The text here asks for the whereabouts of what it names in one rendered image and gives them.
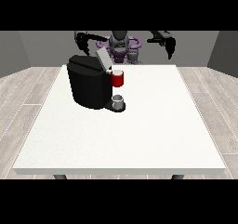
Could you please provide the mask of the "red pod holder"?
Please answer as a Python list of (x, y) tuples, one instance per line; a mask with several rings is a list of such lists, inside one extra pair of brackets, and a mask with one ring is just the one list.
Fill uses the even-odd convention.
[(124, 84), (124, 72), (122, 70), (112, 70), (112, 86), (120, 87)]

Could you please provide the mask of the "grey and purple robot trunk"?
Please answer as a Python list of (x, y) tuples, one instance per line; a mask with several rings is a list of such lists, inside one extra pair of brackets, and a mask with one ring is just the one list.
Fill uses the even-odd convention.
[(105, 47), (110, 57), (115, 63), (123, 63), (127, 60), (127, 54), (130, 50), (141, 48), (141, 40), (135, 36), (128, 36), (127, 31), (112, 31), (110, 36), (106, 36), (108, 43), (103, 44), (101, 41), (96, 43), (97, 48)]

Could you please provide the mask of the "pale grey machine lid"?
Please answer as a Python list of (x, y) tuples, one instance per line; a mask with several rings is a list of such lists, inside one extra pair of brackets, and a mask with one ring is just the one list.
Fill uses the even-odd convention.
[(106, 50), (105, 47), (100, 48), (99, 50), (96, 51), (96, 55), (105, 71), (108, 71), (112, 65), (113, 62)]

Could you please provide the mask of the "small grey cup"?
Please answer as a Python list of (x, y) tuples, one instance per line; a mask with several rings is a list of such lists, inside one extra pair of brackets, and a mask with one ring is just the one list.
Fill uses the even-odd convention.
[(121, 95), (114, 95), (112, 97), (112, 107), (116, 110), (122, 109), (124, 106), (124, 98)]

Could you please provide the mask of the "black coffee machine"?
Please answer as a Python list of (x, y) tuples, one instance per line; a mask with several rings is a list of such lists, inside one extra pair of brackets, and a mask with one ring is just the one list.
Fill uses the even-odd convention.
[(97, 57), (74, 55), (67, 64), (73, 99), (79, 105), (94, 110), (108, 109), (123, 112), (112, 107), (112, 68), (105, 71)]

